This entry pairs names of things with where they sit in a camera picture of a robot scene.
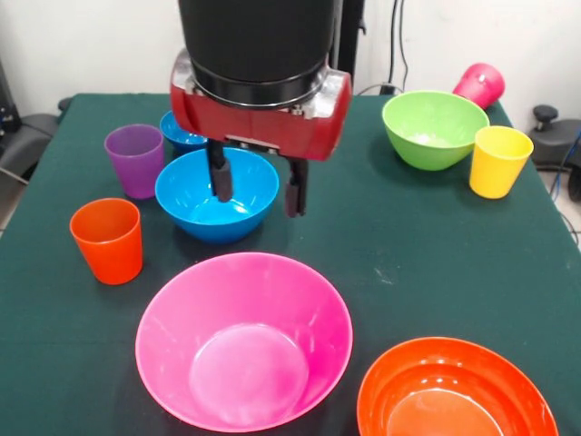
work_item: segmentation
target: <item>white wall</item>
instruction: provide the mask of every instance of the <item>white wall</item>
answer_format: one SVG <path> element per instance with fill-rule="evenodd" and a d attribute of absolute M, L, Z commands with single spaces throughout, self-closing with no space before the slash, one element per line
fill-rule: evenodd
<path fill-rule="evenodd" d="M 366 1 L 356 90 L 389 70 L 391 1 Z M 451 90 L 485 61 L 507 80 L 517 127 L 541 102 L 579 116 L 580 23 L 581 0 L 407 0 L 408 89 Z M 176 0 L 0 0 L 0 58 L 23 114 L 79 92 L 167 92 L 182 45 Z"/>
<path fill-rule="evenodd" d="M 366 2 L 356 91 L 389 75 L 392 2 Z M 530 111 L 539 103 L 581 116 L 581 0 L 407 0 L 403 25 L 408 90 L 451 91 L 469 65 L 482 61 L 504 75 L 501 101 L 516 127 L 532 125 Z M 401 84 L 396 59 L 394 82 Z"/>
<path fill-rule="evenodd" d="M 169 92 L 177 0 L 0 0 L 0 59 L 22 114 L 80 92 Z"/>

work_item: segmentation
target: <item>green bowl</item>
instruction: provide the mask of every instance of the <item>green bowl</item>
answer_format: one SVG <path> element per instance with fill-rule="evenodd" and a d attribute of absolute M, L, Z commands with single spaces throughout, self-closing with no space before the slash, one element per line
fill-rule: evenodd
<path fill-rule="evenodd" d="M 474 148 L 474 137 L 490 125 L 477 105 L 450 93 L 412 91 L 383 106 L 383 123 L 399 156 L 420 170 L 443 170 Z"/>

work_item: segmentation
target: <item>orange cup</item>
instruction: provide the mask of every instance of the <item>orange cup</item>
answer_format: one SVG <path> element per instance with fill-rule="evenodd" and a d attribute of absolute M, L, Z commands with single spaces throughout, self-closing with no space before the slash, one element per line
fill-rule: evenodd
<path fill-rule="evenodd" d="M 139 209 L 121 198 L 90 202 L 71 218 L 70 230 L 99 282 L 122 284 L 143 266 Z"/>

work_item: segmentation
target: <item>yellow cup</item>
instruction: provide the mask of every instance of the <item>yellow cup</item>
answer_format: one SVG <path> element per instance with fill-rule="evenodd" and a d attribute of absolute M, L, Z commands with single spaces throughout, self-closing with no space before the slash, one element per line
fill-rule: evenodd
<path fill-rule="evenodd" d="M 502 198 L 533 153 L 528 136 L 510 127 L 491 125 L 476 133 L 470 188 L 485 198 Z"/>

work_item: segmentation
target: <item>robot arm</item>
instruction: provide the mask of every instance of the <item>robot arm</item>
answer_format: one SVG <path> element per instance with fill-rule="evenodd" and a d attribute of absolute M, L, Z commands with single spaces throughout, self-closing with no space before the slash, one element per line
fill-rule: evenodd
<path fill-rule="evenodd" d="M 231 198 L 222 143 L 290 162 L 289 216 L 304 214 L 307 160 L 337 145 L 350 76 L 327 65 L 336 0 L 179 0 L 186 49 L 172 73 L 180 126 L 211 138 L 212 190 Z"/>

